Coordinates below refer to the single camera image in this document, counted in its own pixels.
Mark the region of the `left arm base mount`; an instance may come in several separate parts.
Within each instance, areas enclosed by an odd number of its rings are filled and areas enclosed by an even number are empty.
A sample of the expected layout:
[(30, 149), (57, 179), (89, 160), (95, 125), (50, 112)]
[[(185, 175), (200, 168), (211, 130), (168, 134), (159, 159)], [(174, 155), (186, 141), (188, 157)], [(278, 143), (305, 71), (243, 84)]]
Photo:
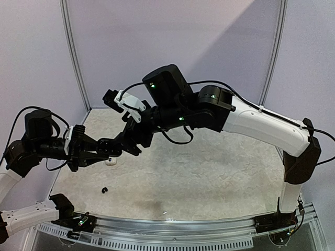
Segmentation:
[(88, 232), (93, 233), (97, 222), (97, 217), (90, 215), (89, 212), (84, 214), (75, 213), (74, 215), (51, 221), (52, 224), (66, 227), (71, 229), (73, 232)]

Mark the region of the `small white charging case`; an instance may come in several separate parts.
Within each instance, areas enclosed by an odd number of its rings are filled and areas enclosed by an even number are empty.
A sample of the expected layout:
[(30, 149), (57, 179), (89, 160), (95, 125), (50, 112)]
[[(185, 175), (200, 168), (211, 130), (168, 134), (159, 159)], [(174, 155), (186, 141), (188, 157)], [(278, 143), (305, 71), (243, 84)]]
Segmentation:
[(117, 164), (117, 158), (115, 157), (109, 157), (107, 160), (105, 160), (105, 164), (107, 166), (114, 166)]

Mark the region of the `black charging case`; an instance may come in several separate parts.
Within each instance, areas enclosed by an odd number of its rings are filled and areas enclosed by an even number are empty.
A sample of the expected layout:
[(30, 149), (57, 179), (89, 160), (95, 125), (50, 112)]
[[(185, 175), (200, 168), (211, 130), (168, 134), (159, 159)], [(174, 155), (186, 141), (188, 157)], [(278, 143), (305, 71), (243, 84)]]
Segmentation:
[(122, 154), (122, 146), (114, 139), (101, 138), (97, 141), (96, 152), (110, 157), (119, 157)]

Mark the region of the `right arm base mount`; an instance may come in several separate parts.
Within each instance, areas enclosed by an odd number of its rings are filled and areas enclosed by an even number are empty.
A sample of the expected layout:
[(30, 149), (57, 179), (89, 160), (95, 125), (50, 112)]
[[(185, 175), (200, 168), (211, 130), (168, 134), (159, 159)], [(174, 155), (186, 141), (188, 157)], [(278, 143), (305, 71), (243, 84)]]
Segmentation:
[(300, 210), (299, 214), (302, 216), (300, 222), (298, 221), (296, 212), (281, 213), (279, 210), (274, 213), (255, 216), (253, 222), (257, 233), (270, 232), (294, 225), (294, 228), (287, 233), (287, 235), (291, 236), (301, 227), (305, 210)]

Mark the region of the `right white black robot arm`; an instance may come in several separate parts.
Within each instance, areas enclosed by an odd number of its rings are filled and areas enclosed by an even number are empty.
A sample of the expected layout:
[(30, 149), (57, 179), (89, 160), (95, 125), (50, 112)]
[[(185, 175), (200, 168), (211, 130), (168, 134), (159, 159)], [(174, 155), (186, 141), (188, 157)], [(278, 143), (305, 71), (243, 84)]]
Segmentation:
[(219, 81), (203, 81), (202, 89), (194, 92), (174, 64), (147, 74), (141, 84), (155, 106), (150, 107), (127, 89), (112, 93), (111, 106), (129, 115), (118, 136), (125, 151), (137, 155), (138, 146), (148, 147), (154, 133), (166, 133), (176, 127), (237, 133), (276, 146), (283, 151), (285, 171), (278, 211), (270, 221), (275, 228), (290, 221), (302, 185), (310, 179), (321, 154), (309, 119), (293, 120), (271, 112)]

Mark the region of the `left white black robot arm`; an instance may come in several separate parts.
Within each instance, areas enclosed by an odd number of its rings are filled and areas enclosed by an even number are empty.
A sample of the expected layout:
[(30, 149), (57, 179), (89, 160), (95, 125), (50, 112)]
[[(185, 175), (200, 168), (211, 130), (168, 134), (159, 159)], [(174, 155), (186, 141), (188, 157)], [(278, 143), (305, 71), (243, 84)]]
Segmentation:
[[(1, 158), (1, 199), (43, 159), (56, 159), (72, 172), (107, 160), (107, 153), (98, 149), (98, 143), (85, 134), (85, 126), (69, 126), (60, 134), (54, 118), (63, 120), (54, 112), (31, 106), (25, 115), (25, 133), (20, 140), (8, 141)], [(70, 228), (73, 232), (93, 232), (97, 218), (76, 213), (69, 199), (59, 193), (34, 206), (18, 210), (1, 211), (1, 243), (15, 233), (31, 226), (52, 222)]]

